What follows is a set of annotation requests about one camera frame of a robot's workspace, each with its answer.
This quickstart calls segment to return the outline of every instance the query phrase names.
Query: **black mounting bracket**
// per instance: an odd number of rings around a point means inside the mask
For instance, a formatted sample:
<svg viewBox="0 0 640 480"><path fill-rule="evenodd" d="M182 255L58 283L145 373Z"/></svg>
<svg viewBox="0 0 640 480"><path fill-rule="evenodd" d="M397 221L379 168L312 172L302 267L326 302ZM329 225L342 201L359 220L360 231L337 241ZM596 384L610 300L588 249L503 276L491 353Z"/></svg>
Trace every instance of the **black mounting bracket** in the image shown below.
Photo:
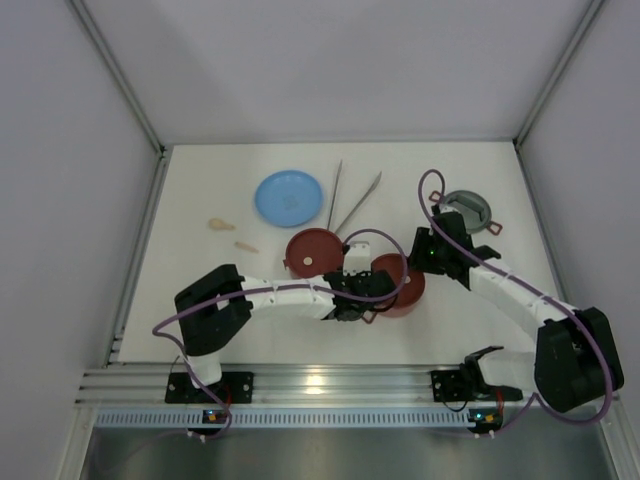
<svg viewBox="0 0 640 480"><path fill-rule="evenodd" d="M253 396L253 373L222 372L222 379L218 383L214 383L208 387L225 403L232 405L251 403ZM180 372L169 375L164 402L170 404L216 403L202 390L193 386L188 373Z"/></svg>

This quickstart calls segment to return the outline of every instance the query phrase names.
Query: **red lid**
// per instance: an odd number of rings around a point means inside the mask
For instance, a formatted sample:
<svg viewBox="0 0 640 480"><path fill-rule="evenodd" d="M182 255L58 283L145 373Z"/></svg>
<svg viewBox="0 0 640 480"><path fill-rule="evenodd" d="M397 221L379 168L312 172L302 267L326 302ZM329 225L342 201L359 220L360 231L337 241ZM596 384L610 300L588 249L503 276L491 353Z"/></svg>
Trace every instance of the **red lid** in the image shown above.
<svg viewBox="0 0 640 480"><path fill-rule="evenodd" d="M374 272L386 270L393 279L396 286L402 280L402 257L398 253L388 253L376 258L371 267ZM398 294L398 300L393 308L403 308L413 305L422 296L425 287L424 274L416 270L409 270L409 276L405 281L404 288Z"/></svg>
<svg viewBox="0 0 640 480"><path fill-rule="evenodd" d="M335 272L342 267L342 241L324 228L309 228L289 240L284 264L298 278Z"/></svg>

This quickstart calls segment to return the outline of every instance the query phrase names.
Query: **wall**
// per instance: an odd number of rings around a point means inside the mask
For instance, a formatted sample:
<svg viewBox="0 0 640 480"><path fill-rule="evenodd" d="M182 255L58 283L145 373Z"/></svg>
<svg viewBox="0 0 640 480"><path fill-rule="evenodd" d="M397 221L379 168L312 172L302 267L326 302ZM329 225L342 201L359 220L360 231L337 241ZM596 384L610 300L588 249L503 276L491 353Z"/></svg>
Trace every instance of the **wall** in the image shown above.
<svg viewBox="0 0 640 480"><path fill-rule="evenodd" d="M587 0L86 0L167 143L511 139Z"/></svg>
<svg viewBox="0 0 640 480"><path fill-rule="evenodd" d="M0 469L55 473L155 164L63 0L0 2Z"/></svg>
<svg viewBox="0 0 640 480"><path fill-rule="evenodd" d="M570 295L611 321L640 435L640 2L609 2L523 156Z"/></svg>

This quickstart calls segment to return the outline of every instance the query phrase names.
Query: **plate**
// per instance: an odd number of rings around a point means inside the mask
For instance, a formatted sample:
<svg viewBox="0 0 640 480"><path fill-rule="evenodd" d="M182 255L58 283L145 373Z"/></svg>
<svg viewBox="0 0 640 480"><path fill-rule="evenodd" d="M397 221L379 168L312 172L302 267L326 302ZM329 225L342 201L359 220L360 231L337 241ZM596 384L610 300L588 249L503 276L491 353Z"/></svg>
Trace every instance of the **plate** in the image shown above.
<svg viewBox="0 0 640 480"><path fill-rule="evenodd" d="M307 223L318 214L322 202L318 181L299 170L283 170L268 176L255 195L258 213L278 227Z"/></svg>

